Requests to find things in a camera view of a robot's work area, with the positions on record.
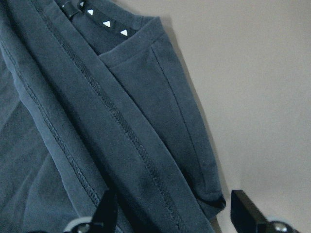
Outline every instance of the beige wall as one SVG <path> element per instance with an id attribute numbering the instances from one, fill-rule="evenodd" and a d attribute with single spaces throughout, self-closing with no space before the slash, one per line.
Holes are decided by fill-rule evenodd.
<path id="1" fill-rule="evenodd" d="M 311 232 L 311 1 L 115 0 L 161 16 L 206 119 L 228 207 L 243 189 L 265 215 Z"/>

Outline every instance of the screw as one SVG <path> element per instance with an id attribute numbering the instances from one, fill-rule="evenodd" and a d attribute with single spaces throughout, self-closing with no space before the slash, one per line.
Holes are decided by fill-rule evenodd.
<path id="1" fill-rule="evenodd" d="M 287 226 L 284 223 L 274 222 L 273 225 L 274 225 L 275 230 L 278 232 L 287 232 L 288 230 Z"/>
<path id="2" fill-rule="evenodd" d="M 87 233 L 91 226 L 87 223 L 78 226 L 77 233 Z"/>

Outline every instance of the folded shirt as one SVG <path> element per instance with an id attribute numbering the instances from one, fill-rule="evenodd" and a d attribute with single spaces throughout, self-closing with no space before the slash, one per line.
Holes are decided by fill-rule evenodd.
<path id="1" fill-rule="evenodd" d="M 108 0 L 72 1 L 74 15 L 68 1 L 1 4 L 4 232 L 61 232 L 109 187 L 116 232 L 213 232 L 215 158 L 159 17 Z"/>

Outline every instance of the double stitching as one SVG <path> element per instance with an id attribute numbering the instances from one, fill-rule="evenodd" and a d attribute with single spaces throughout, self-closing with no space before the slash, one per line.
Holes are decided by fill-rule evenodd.
<path id="1" fill-rule="evenodd" d="M 92 77 L 89 70 L 85 66 L 85 64 L 81 61 L 81 59 L 74 53 L 70 45 L 65 41 L 65 39 L 62 37 L 62 35 L 58 32 L 58 30 L 55 28 L 53 23 L 50 21 L 50 19 L 44 14 L 43 10 L 40 6 L 38 6 L 36 0 L 28 0 L 40 16 L 40 18 L 45 23 L 48 30 L 52 33 L 53 37 L 57 40 L 57 42 L 61 45 L 62 50 L 67 54 L 67 56 L 73 61 L 73 63 L 76 65 L 76 67 L 79 69 L 81 74 L 84 76 L 84 78 L 87 80 L 89 85 L 92 87 L 92 90 L 95 92 L 95 94 L 103 101 L 104 105 L 108 109 L 108 111 L 111 113 L 115 121 L 123 128 L 125 135 L 128 136 L 132 144 L 135 146 L 137 152 L 139 153 L 139 156 L 141 160 L 144 162 L 145 167 L 147 168 L 149 174 L 151 175 L 155 186 L 157 187 L 158 191 L 160 192 L 161 198 L 163 199 L 166 208 L 171 216 L 171 218 L 175 221 L 177 229 L 182 232 L 186 233 L 188 232 L 184 222 L 182 221 L 182 218 L 180 214 L 177 211 L 177 208 L 163 182 L 163 180 L 159 177 L 158 171 L 153 164 L 149 154 L 147 153 L 144 146 L 139 141 L 138 137 L 135 135 L 129 124 L 125 121 L 123 118 L 121 112 L 117 109 L 117 107 L 114 105 L 114 103 L 111 101 L 109 96 L 100 88 L 100 85 L 97 83 L 97 81 Z"/>
<path id="2" fill-rule="evenodd" d="M 44 122 L 46 123 L 46 125 L 48 126 L 51 134 L 53 135 L 54 139 L 56 140 L 57 144 L 59 145 L 59 147 L 61 148 L 62 152 L 64 153 L 65 157 L 67 158 L 70 166 L 72 167 L 76 177 L 78 178 L 80 184 L 82 185 L 83 189 L 86 191 L 87 195 L 89 196 L 89 198 L 92 200 L 93 204 L 95 206 L 98 206 L 100 199 L 98 197 L 98 195 L 96 194 L 96 192 L 94 191 L 94 189 L 89 185 L 86 177 L 83 175 L 82 171 L 80 170 L 79 166 L 77 165 L 76 161 L 74 160 L 74 158 L 72 157 L 72 155 L 70 154 L 67 146 L 65 145 L 63 139 L 59 136 L 57 130 L 55 129 L 55 127 L 52 125 L 50 119 L 47 116 L 47 113 L 45 112 L 40 100 L 37 98 L 37 96 L 35 95 L 35 93 L 33 92 L 33 90 L 29 87 L 28 83 L 26 82 L 26 80 L 23 78 L 22 73 L 20 72 L 19 68 L 17 67 L 16 61 L 14 60 L 14 58 L 12 57 L 11 53 L 9 52 L 9 50 L 7 49 L 5 42 L 2 40 L 2 38 L 0 38 L 0 42 L 1 45 L 5 51 L 5 53 L 8 55 L 8 57 L 10 58 L 10 61 L 12 62 L 16 73 L 18 75 L 18 77 L 20 78 L 20 80 L 22 81 L 28 95 L 31 97 L 31 99 L 35 102 L 35 104 L 37 105 Z"/>

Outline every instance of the stitched seam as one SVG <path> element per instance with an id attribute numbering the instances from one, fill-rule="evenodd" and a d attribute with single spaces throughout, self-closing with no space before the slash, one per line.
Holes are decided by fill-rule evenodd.
<path id="1" fill-rule="evenodd" d="M 159 62 L 159 60 L 158 60 L 158 58 L 157 58 L 157 56 L 156 56 L 155 50 L 154 50 L 154 48 L 153 48 L 153 45 L 151 45 L 151 50 L 152 50 L 152 52 L 153 52 L 153 54 L 154 54 L 154 56 L 155 56 L 156 62 L 158 63 L 158 65 L 159 65 L 159 67 L 160 67 L 160 69 L 161 69 L 161 71 L 162 71 L 162 73 L 163 73 L 163 75 L 164 75 L 164 77 L 165 77 L 165 79 L 166 79 L 166 81 L 167 81 L 167 83 L 168 83 L 168 85 L 169 85 L 171 91 L 172 91 L 172 94 L 173 94 L 173 96 L 174 96 L 175 102 L 176 102 L 176 104 L 177 104 L 177 106 L 178 106 L 179 113 L 180 113 L 180 115 L 181 115 L 181 117 L 182 117 L 182 119 L 183 119 L 184 125 L 185 125 L 185 127 L 186 127 L 186 129 L 187 129 L 187 133 L 188 133 L 188 135 L 189 135 L 189 138 L 190 138 L 190 141 L 191 141 L 191 144 L 192 144 L 194 153 L 195 153 L 196 160 L 197 160 L 197 162 L 198 162 L 198 164 L 199 164 L 199 166 L 200 166 L 200 171 L 201 171 L 201 174 L 202 174 L 202 177 L 203 177 L 203 181 L 204 181 L 204 190 L 206 191 L 206 180 L 205 180 L 205 177 L 204 177 L 204 174 L 203 174 L 203 171 L 202 171 L 202 167 L 201 167 L 201 164 L 200 164 L 200 161 L 199 161 L 199 158 L 198 158 L 198 154 L 197 154 L 197 152 L 196 152 L 196 149 L 195 149 L 195 146 L 194 146 L 194 143 L 193 143 L 193 139 L 192 139 L 191 134 L 190 134 L 190 132 L 189 132 L 189 128 L 188 128 L 188 126 L 187 126 L 187 124 L 186 124 L 184 115 L 183 115 L 183 113 L 182 113 L 182 111 L 181 111 L 181 108 L 180 108 L 180 106 L 179 106 L 179 103 L 178 103 L 178 101 L 177 101 L 176 95 L 175 95 L 175 93 L 174 93 L 174 91 L 173 91 L 173 88 L 172 88 L 172 86 L 171 86 L 171 83 L 170 83 L 168 77 L 166 76 L 166 74 L 164 73 L 164 70 L 163 70 L 163 68 L 162 68 L 162 66 L 161 66 L 161 64 L 160 64 L 160 62 Z"/>
<path id="2" fill-rule="evenodd" d="M 147 168 L 149 174 L 151 175 L 155 183 L 155 186 L 157 187 L 158 191 L 161 194 L 161 198 L 166 205 L 170 217 L 175 221 L 177 229 L 180 230 L 181 232 L 188 232 L 164 182 L 159 177 L 156 167 L 153 164 L 149 154 L 147 153 L 146 149 L 141 144 L 141 142 L 139 141 L 139 139 L 137 138 L 137 136 L 135 135 L 129 124 L 125 121 L 120 111 L 116 108 L 114 103 L 111 101 L 111 99 L 107 96 L 107 94 L 103 90 L 102 90 L 103 94 L 100 93 L 101 90 L 100 85 L 92 77 L 89 70 L 87 69 L 85 64 L 81 61 L 81 59 L 73 52 L 70 45 L 64 40 L 62 35 L 57 31 L 57 29 L 54 27 L 50 19 L 44 14 L 42 9 L 37 5 L 36 0 L 28 0 L 28 1 L 31 2 L 32 6 L 34 7 L 38 15 L 46 24 L 48 30 L 51 32 L 56 41 L 61 45 L 62 50 L 73 61 L 75 66 L 78 68 L 78 70 L 87 80 L 89 85 L 92 87 L 92 90 L 103 101 L 105 107 L 111 113 L 115 121 L 122 127 L 122 129 L 125 132 L 125 135 L 128 136 L 132 144 L 135 146 L 135 149 L 138 151 L 141 160 L 144 162 L 145 167 Z"/>
<path id="3" fill-rule="evenodd" d="M 54 139 L 56 140 L 57 144 L 60 146 L 62 152 L 64 153 L 65 157 L 67 158 L 70 166 L 72 167 L 76 177 L 78 178 L 80 184 L 82 185 L 83 189 L 86 191 L 87 195 L 90 197 L 90 199 L 92 200 L 93 204 L 95 206 L 97 206 L 99 204 L 99 198 L 98 195 L 95 193 L 95 191 L 93 190 L 93 188 L 89 185 L 86 177 L 83 175 L 82 171 L 80 170 L 79 166 L 76 164 L 76 161 L 74 160 L 74 158 L 71 156 L 67 146 L 65 145 L 65 143 L 63 142 L 62 138 L 59 136 L 57 130 L 54 128 L 54 126 L 52 125 L 52 123 L 50 122 L 47 113 L 45 112 L 42 104 L 40 103 L 40 100 L 37 98 L 37 96 L 35 95 L 35 93 L 33 92 L 33 90 L 29 87 L 28 83 L 26 82 L 26 80 L 23 78 L 22 73 L 20 72 L 19 68 L 17 67 L 16 61 L 14 60 L 14 58 L 12 57 L 11 53 L 9 52 L 9 50 L 7 49 L 7 46 L 5 45 L 5 42 L 2 40 L 2 38 L 0 38 L 0 42 L 2 44 L 2 47 L 5 51 L 5 53 L 8 55 L 8 57 L 10 58 L 16 73 L 18 75 L 18 77 L 20 78 L 20 80 L 23 82 L 23 85 L 28 93 L 28 95 L 31 97 L 31 99 L 35 102 L 35 104 L 37 105 L 43 120 L 45 122 L 45 124 L 48 126 L 51 134 L 53 135 Z"/>
<path id="4" fill-rule="evenodd" d="M 131 59 L 134 59 L 135 56 L 137 56 L 140 52 L 144 51 L 144 50 L 147 50 L 150 45 L 152 45 L 153 43 L 155 43 L 161 36 L 163 36 L 165 33 L 162 33 L 161 35 L 157 36 L 150 44 L 146 45 L 145 47 L 142 47 L 141 49 L 139 49 L 138 51 L 136 51 L 135 53 L 132 54 L 131 57 L 125 59 L 125 60 L 122 60 L 120 62 L 118 62 L 117 64 L 113 65 L 113 66 L 110 66 L 109 69 L 114 69 L 114 68 L 117 68 L 118 66 L 122 65 L 124 62 L 127 62 Z"/>

